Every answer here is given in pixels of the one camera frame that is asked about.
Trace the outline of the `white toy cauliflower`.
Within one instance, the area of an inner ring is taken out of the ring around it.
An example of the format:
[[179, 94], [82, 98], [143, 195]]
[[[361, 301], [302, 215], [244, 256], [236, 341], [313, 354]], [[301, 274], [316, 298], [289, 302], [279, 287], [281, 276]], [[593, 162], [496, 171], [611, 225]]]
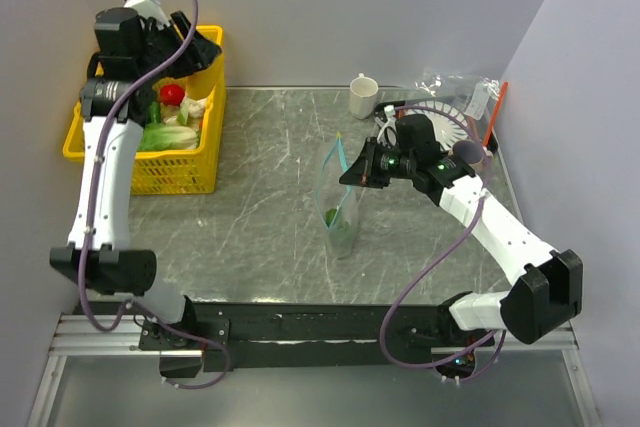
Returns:
[[185, 96], [178, 108], [177, 122], [187, 125], [193, 119], [200, 121], [204, 117], [206, 103], [207, 99], [195, 100]]

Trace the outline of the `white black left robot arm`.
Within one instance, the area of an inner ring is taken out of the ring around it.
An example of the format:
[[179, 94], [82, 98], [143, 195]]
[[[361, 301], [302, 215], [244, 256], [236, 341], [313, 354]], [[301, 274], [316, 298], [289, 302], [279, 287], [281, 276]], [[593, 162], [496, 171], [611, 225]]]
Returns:
[[138, 309], [163, 327], [163, 337], [184, 349], [198, 337], [192, 301], [157, 276], [151, 250], [130, 246], [128, 208], [135, 156], [156, 100], [154, 84], [191, 77], [221, 56], [219, 45], [197, 32], [181, 11], [167, 23], [130, 7], [95, 18], [97, 51], [80, 91], [84, 165], [74, 224], [63, 247], [49, 254], [51, 267], [76, 283], [87, 317], [87, 292], [127, 295], [119, 309]]

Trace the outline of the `clear bag with blue zipper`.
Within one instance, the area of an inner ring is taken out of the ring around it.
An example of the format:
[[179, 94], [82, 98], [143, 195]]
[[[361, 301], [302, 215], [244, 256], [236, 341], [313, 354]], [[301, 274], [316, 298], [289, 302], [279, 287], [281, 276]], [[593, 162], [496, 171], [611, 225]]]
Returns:
[[[340, 176], [349, 167], [341, 134], [337, 133], [333, 140], [322, 144], [316, 158], [313, 198], [325, 248], [330, 259], [342, 259], [352, 252], [358, 233], [359, 218], [354, 188], [339, 183]], [[334, 243], [328, 238], [324, 213], [331, 208], [342, 210], [345, 218], [351, 223], [352, 233], [346, 242]]]

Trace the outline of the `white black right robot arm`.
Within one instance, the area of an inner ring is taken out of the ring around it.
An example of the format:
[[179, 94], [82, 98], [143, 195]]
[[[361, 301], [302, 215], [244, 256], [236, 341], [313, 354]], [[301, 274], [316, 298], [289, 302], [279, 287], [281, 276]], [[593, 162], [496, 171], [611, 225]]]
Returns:
[[465, 227], [510, 284], [506, 292], [464, 293], [445, 304], [446, 314], [437, 322], [439, 337], [460, 345], [473, 330], [506, 330], [532, 344], [578, 316], [583, 303], [580, 257], [572, 250], [557, 251], [527, 229], [467, 162], [444, 151], [428, 117], [406, 115], [395, 130], [393, 147], [368, 138], [340, 183], [382, 189], [393, 179], [411, 181]]

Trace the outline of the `green toy bell pepper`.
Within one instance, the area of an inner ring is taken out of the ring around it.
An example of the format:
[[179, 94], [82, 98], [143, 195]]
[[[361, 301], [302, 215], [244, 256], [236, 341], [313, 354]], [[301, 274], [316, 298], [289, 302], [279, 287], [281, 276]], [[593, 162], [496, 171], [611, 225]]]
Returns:
[[324, 213], [324, 222], [331, 242], [346, 242], [351, 236], [351, 223], [345, 218], [342, 210], [337, 208], [328, 209]]

